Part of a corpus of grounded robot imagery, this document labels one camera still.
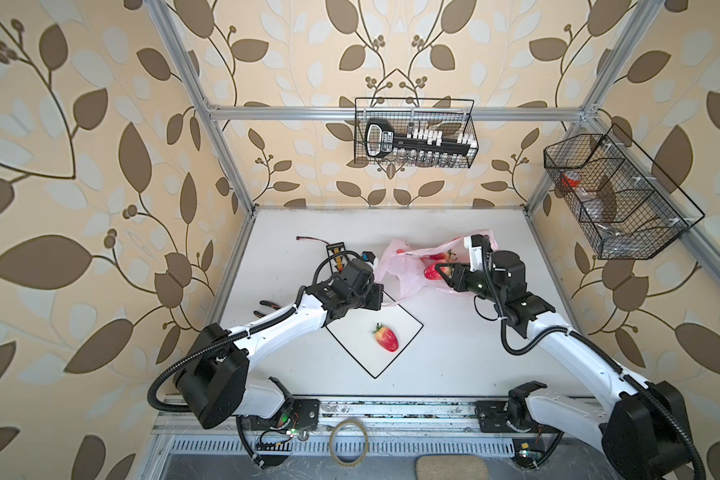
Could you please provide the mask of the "red fake strawberry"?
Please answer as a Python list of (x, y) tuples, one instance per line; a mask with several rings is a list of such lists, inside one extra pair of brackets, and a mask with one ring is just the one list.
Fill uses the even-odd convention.
[(399, 349), (399, 341), (396, 334), (386, 325), (377, 324), (373, 332), (376, 343), (388, 352), (396, 352)]
[(427, 280), (439, 281), (449, 280), (452, 278), (452, 265), (448, 262), (437, 262), (427, 266), (424, 270), (424, 276)]

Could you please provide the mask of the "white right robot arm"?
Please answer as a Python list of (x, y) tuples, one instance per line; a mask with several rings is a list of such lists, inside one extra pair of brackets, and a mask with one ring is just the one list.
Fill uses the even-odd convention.
[(625, 479), (661, 479), (684, 465), (694, 478), (706, 478), (677, 388), (623, 366), (531, 293), (516, 253), (494, 249), (487, 235), (472, 235), (464, 244), (468, 261), (438, 265), (438, 275), (452, 290), (493, 303), (508, 354), (520, 357), (542, 348), (598, 402), (591, 405), (529, 381), (509, 391), (504, 411), (492, 420), (519, 433), (553, 428), (555, 444), (571, 435), (603, 453)]

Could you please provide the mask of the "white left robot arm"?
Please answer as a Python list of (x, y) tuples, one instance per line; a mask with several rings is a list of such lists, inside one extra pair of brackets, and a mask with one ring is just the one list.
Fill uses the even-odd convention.
[(293, 303), (230, 330), (205, 327), (190, 352), (150, 385), (149, 406), (191, 413), (204, 429), (232, 416), (278, 418), (290, 392), (274, 377), (256, 376), (254, 369), (291, 341), (352, 310), (380, 310), (384, 287), (375, 281), (374, 260), (370, 252), (333, 254), (318, 265), (312, 283), (299, 289)]

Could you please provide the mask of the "pink plastic bag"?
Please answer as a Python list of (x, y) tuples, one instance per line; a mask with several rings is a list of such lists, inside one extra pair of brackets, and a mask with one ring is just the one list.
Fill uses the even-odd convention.
[(445, 281), (431, 281), (424, 276), (427, 266), (437, 262), (448, 262), (470, 265), (471, 236), (483, 235), (489, 240), (490, 246), (498, 249), (491, 230), (479, 230), (465, 237), (455, 237), (434, 247), (416, 248), (407, 241), (394, 239), (385, 249), (381, 257), (374, 261), (374, 274), (377, 280), (394, 277), (398, 282), (398, 293), (391, 297), (397, 303), (409, 300), (419, 293), (444, 293), (457, 295)]

